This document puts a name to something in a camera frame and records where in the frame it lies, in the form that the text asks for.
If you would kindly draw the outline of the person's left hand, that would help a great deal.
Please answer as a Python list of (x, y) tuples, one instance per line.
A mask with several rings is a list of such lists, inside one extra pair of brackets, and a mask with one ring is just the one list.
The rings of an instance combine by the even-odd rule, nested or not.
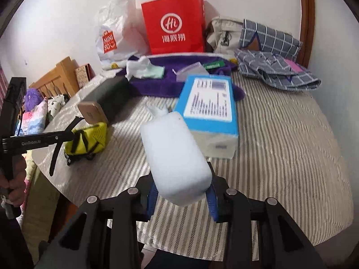
[(9, 200), (15, 207), (23, 204), (25, 199), (25, 178), (26, 178), (26, 160), (22, 155), (13, 156), (13, 179), (8, 181), (1, 171), (1, 188), (11, 189)]

